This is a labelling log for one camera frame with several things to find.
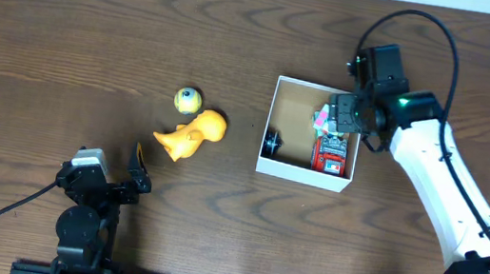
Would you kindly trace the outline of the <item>black round knob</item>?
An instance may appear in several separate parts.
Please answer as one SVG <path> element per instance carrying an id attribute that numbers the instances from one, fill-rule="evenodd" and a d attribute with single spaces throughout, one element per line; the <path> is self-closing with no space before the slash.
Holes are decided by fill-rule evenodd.
<path id="1" fill-rule="evenodd" d="M 271 158 L 276 155 L 279 148 L 283 145 L 283 141 L 276 129 L 268 129 L 265 132 L 263 144 L 261 148 L 261 155 L 267 158 Z"/>

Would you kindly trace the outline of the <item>multicolour puzzle cube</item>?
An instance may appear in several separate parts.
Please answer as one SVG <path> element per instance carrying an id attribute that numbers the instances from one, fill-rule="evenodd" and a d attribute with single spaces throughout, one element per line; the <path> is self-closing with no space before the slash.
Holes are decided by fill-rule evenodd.
<path id="1" fill-rule="evenodd" d="M 317 138 L 321 136 L 343 137 L 343 133 L 338 131 L 336 121 L 329 118 L 330 106 L 324 104 L 323 107 L 313 114 L 312 126 Z"/>

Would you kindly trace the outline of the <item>orange toy dinosaur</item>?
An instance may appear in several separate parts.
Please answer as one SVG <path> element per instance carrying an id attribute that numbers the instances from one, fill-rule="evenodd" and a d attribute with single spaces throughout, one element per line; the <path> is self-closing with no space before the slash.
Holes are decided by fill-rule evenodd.
<path id="1" fill-rule="evenodd" d="M 189 158 L 202 142 L 219 142 L 227 130 L 226 120 L 215 110 L 205 110 L 189 124 L 179 125 L 169 134 L 154 132 L 153 136 L 162 145 L 173 162 Z"/>

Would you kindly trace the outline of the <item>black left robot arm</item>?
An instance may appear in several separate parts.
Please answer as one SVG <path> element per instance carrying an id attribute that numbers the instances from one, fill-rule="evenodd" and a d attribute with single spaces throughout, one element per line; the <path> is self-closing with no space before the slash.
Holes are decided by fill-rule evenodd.
<path id="1" fill-rule="evenodd" d="M 96 271 L 111 263 L 120 207 L 135 205 L 141 194 L 151 191 L 152 182 L 138 144 L 127 164 L 129 180 L 110 183 L 108 163 L 100 148 L 81 147 L 56 175 L 74 206 L 56 222 L 57 256 L 75 270 Z"/>

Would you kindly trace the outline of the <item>red grey toy truck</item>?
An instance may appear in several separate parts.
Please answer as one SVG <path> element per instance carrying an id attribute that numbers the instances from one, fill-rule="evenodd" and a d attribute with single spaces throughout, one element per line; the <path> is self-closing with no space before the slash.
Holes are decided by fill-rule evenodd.
<path id="1" fill-rule="evenodd" d="M 328 175 L 342 177 L 347 158 L 348 143 L 336 136 L 320 136 L 315 142 L 311 169 Z"/>

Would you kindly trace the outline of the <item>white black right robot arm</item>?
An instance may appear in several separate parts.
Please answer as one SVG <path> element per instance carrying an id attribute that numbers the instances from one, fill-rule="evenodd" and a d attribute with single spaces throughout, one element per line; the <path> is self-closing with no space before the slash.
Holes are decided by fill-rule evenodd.
<path id="1" fill-rule="evenodd" d="M 329 105 L 341 132 L 378 136 L 410 178 L 436 231 L 443 274 L 490 274 L 490 206 L 434 94 L 368 88 L 332 95 Z"/>

